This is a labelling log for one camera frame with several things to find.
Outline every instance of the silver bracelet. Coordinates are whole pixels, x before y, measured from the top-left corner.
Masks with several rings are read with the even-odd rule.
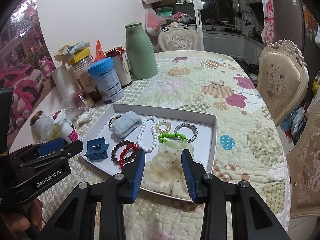
[[[190,143],[190,142],[193,142],[197,136],[198,136],[198,129],[197,127],[195,127],[193,124],[191,123],[182,123],[182,124],[179,124],[175,129],[174,129],[174,133],[178,132],[178,130],[181,128],[181,127],[187,127],[189,128],[192,132],[193,132],[193,137],[190,138],[190,139],[187,139],[187,142]]]

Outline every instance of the human hand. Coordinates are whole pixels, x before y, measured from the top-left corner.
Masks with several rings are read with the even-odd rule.
[[[29,211],[29,220],[17,213],[2,213],[1,216],[11,233],[25,231],[30,227],[30,223],[35,225],[39,230],[42,229],[42,207],[43,204],[39,199],[31,201]]]

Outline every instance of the white bead bracelet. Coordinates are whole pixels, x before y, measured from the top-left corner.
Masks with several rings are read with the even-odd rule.
[[[147,125],[147,122],[149,120],[153,120],[153,124],[152,124],[152,128],[151,128],[151,132],[152,132],[152,136],[153,136],[153,139],[152,139],[152,144],[150,146],[150,148],[147,148],[147,147],[142,147],[141,145],[141,136],[144,132],[144,129],[146,128],[146,125]],[[144,150],[145,153],[147,152],[152,152],[152,150],[157,146],[157,138],[158,138],[158,135],[157,135],[157,132],[156,132],[156,123],[157,123],[157,119],[155,116],[149,116],[147,117],[146,119],[143,120],[142,122],[142,127],[140,129],[140,132],[137,136],[137,145]]]

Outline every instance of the paper towel roll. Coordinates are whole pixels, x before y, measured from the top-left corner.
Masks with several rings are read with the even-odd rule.
[[[51,76],[62,98],[66,98],[66,96],[76,92],[76,88],[64,64],[52,71]]]

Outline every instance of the light blue scrunchie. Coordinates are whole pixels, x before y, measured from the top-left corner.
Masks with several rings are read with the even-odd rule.
[[[124,138],[142,123],[142,119],[135,112],[129,111],[112,123],[111,130],[115,134]]]

